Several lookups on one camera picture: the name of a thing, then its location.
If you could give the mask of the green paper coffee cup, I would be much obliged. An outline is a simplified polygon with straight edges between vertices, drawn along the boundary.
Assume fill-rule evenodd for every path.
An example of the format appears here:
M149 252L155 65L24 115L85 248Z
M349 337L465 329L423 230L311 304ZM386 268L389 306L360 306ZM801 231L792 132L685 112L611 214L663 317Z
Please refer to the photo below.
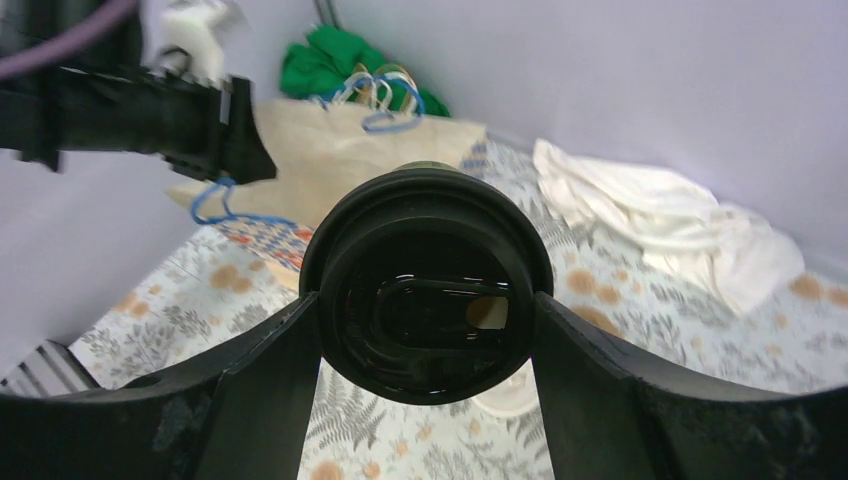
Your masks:
M445 170L445 171L451 171L451 172L459 172L459 170L454 166L451 166L449 164L445 164L443 162L436 162L436 161L409 162L409 163L398 166L397 168L393 169L392 171L394 172L394 171L404 171L404 170L413 170L413 169L436 169L436 170Z

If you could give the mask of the white coffee lid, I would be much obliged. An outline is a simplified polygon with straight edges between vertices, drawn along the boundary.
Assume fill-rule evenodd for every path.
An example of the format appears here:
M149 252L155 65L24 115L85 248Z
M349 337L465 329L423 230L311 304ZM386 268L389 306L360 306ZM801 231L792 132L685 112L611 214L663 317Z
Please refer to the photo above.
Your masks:
M512 419L525 415L539 405L532 361L528 360L503 382L471 398L487 414Z

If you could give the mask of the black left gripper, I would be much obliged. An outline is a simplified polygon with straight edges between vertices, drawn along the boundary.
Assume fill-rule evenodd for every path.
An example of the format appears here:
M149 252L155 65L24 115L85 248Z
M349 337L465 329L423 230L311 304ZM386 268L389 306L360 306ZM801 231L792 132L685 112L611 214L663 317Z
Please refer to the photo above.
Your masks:
M93 151L159 154L173 171L200 181L276 177L254 119L253 83L191 81L193 59L176 46L144 65L138 1L6 1L1 58L76 28L93 40L60 41L62 58L2 78L2 149L52 172L61 170L64 153Z

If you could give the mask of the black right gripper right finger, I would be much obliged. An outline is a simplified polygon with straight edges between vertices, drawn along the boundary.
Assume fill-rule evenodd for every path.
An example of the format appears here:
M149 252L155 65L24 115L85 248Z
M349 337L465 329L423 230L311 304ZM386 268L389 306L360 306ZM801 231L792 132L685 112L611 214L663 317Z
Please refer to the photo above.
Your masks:
M847 391L695 372L535 297L532 362L558 479L843 479Z

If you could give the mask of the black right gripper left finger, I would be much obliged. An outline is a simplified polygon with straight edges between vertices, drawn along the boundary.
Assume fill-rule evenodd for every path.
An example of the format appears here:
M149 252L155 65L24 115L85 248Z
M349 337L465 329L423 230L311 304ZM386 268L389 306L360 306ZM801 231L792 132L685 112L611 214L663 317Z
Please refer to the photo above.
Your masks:
M316 389L309 294L116 390L1 399L5 479L294 479Z

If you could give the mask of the blue checkered paper bag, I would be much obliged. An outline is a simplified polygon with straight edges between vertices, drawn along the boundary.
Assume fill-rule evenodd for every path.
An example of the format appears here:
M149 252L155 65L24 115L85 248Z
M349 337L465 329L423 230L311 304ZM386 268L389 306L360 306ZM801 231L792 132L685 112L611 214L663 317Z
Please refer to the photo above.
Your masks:
M196 223L262 257L290 289L315 227L346 194L409 163L457 168L487 140L480 123L428 114L404 70L359 71L329 94L263 103L254 119L275 179L191 180L167 194Z

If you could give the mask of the black coffee lid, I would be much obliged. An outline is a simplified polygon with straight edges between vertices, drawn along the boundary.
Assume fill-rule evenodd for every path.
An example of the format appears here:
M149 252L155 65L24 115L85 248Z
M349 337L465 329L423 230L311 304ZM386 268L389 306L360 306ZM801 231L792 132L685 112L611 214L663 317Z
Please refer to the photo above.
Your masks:
M344 196L315 231L299 290L317 297L327 362L386 399L441 405L506 380L529 358L547 250L489 184L403 168Z

